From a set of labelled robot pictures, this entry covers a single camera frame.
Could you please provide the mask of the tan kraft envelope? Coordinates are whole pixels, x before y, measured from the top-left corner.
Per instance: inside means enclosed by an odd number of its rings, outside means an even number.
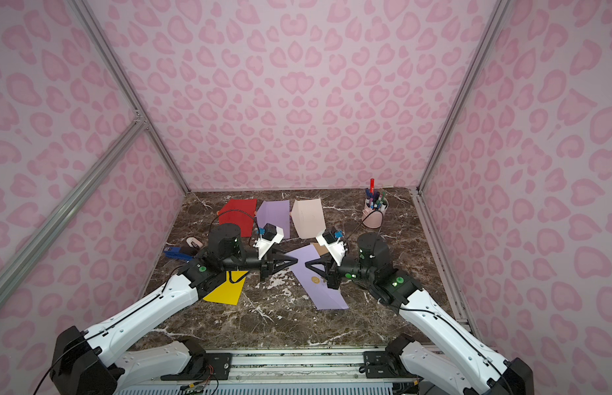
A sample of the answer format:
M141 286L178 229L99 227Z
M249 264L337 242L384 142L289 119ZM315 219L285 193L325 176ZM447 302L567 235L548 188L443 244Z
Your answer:
M328 249L326 246L322 246L319 245L319 243L315 242L315 243L311 243L312 247L315 248L315 250L317 250L317 253L320 257L322 257L323 255L329 253Z

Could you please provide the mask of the yellow envelope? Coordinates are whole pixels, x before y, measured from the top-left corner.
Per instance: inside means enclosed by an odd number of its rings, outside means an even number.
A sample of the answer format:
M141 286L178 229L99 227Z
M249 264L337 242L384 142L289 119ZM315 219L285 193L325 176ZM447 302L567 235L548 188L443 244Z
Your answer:
M225 275L225 282L203 298L216 304L237 305L243 292L248 272L231 271Z

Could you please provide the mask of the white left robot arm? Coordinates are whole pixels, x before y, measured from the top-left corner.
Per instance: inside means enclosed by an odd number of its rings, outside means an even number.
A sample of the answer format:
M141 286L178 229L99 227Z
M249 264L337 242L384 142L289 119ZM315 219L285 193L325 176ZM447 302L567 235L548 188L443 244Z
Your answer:
M177 268L167 281L130 307L80 331L72 326L58 337L48 377L60 394L116 394L163 376L193 380L208 376L204 349L192 340L142 352L131 346L179 311L203 300L237 271L261 279L297 263L278 246L281 228L267 224L247 246L235 224L217 225L206 246Z

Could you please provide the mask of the cream white envelope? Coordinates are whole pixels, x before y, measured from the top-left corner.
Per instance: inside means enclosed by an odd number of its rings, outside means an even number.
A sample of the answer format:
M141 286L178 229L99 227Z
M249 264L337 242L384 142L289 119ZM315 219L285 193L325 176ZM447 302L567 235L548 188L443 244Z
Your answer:
M326 228L322 201L320 198L298 200L294 202L291 212L298 237L304 240L314 239Z

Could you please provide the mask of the lilac envelope with butterfly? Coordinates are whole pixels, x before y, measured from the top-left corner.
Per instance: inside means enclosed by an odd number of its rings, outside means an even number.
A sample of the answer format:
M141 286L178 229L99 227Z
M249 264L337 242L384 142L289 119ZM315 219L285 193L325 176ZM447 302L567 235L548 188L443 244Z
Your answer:
M290 204L289 200L264 201L256 211L259 227L267 224L275 225L284 232L284 238L290 238Z

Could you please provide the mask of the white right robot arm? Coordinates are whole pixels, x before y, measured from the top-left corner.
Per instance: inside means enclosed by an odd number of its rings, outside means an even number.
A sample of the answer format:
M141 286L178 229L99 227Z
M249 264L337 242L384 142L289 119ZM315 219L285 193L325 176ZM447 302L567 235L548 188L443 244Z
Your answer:
M348 254L338 230L324 231L317 243L327 254L305 265L325 279L329 288L338 288L344 280L366 287L379 304L413 324L440 350L435 354L412 337L401 335L387 347L395 365L446 394L534 393L531 367L519 358L508 360L465 330L420 281L394 266L381 235L360 235L357 257Z

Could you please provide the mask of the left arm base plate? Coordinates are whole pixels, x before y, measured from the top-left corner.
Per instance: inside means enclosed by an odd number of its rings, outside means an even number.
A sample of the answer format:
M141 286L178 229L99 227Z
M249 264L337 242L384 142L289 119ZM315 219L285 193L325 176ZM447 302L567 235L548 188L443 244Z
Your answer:
M232 353L205 353L193 356L183 370L175 375L162 375L161 381L227 380L231 371Z

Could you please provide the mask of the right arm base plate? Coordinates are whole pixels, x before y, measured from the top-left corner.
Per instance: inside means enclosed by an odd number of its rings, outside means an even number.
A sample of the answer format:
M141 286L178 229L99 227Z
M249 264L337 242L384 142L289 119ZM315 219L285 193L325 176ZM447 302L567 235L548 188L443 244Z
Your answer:
M406 370L399 355L387 351L363 353L363 365L359 369L368 379L417 379Z

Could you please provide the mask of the red envelope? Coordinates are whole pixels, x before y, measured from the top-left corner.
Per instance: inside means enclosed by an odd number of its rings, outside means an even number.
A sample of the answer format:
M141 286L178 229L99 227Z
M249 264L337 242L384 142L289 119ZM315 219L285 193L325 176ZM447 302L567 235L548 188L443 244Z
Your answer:
M218 222L220 225L237 225L241 230L241 236L249 238L252 236L256 225L256 207L256 199L230 199L219 210Z

